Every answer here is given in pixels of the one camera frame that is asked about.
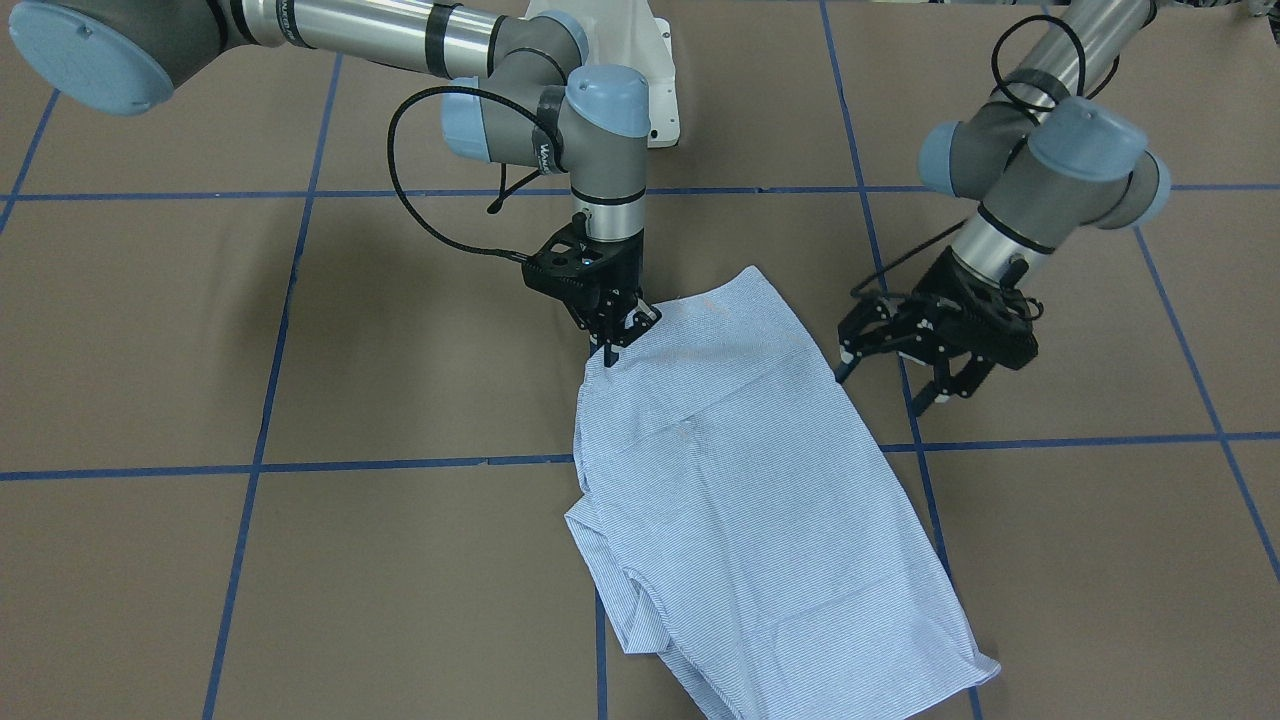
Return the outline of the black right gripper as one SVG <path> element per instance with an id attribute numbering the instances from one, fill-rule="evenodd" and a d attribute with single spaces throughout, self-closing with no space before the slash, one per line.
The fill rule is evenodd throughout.
<path id="1" fill-rule="evenodd" d="M 644 233 L 600 241 L 579 224 L 557 231 L 521 263 L 530 290 L 561 301 L 571 319 L 591 338 L 602 365 L 612 368 L 618 354 L 649 332 L 662 311 L 643 297 Z"/>

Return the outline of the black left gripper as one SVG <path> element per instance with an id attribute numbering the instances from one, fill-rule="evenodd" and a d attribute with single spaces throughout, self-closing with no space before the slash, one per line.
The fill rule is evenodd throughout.
<path id="1" fill-rule="evenodd" d="M 991 284 L 951 249 L 910 293 L 854 297 L 854 309 L 837 325 L 835 379 L 842 384 L 867 357 L 904 354 L 932 372 L 910 401 L 914 418 L 952 397 L 972 397 L 997 364 L 1020 370 L 1039 352 L 1030 300 L 1020 290 Z"/>

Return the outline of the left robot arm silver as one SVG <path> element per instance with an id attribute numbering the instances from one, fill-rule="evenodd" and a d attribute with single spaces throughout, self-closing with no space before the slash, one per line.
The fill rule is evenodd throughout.
<path id="1" fill-rule="evenodd" d="M 1047 31 L 1010 70 L 995 45 L 986 102 L 934 127 L 916 160 L 928 190 L 975 210 L 920 243 L 940 255 L 908 292 L 881 290 L 881 273 L 854 287 L 856 305 L 837 331 L 837 382 L 867 357 L 910 359 L 931 370 L 909 406 L 919 416 L 973 396 L 993 369 L 1016 372 L 1037 357 L 1044 307 L 1024 293 L 1027 279 L 1076 229 L 1142 225 L 1171 193 L 1146 132 L 1096 100 L 1161 6 L 1074 1 L 1061 15 L 1044 13 Z"/>

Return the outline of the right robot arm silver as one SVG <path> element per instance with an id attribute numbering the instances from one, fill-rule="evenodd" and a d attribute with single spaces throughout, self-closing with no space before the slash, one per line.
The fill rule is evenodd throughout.
<path id="1" fill-rule="evenodd" d="M 643 288 L 652 90 L 634 67 L 595 59 L 579 12 L 513 15 L 442 1 L 18 1 L 17 54 L 52 88 L 137 117 L 234 50 L 288 47 L 355 60 L 426 86 L 402 100 L 383 145 L 389 188 L 421 231 L 456 251 L 515 264 L 556 300 L 605 366 L 660 320 Z M 404 118 L 439 102 L 444 145 L 497 165 L 498 213 L 535 179 L 564 179 L 564 225 L 532 251 L 451 238 L 401 177 Z"/>

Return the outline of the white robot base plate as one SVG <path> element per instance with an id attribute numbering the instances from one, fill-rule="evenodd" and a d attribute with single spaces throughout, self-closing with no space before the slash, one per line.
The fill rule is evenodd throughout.
<path id="1" fill-rule="evenodd" d="M 648 1 L 530 1 L 525 15 L 545 12 L 571 15 L 582 27 L 586 65 L 628 67 L 645 77 L 650 118 L 646 145 L 677 145 L 681 119 L 669 22 L 655 15 Z"/>

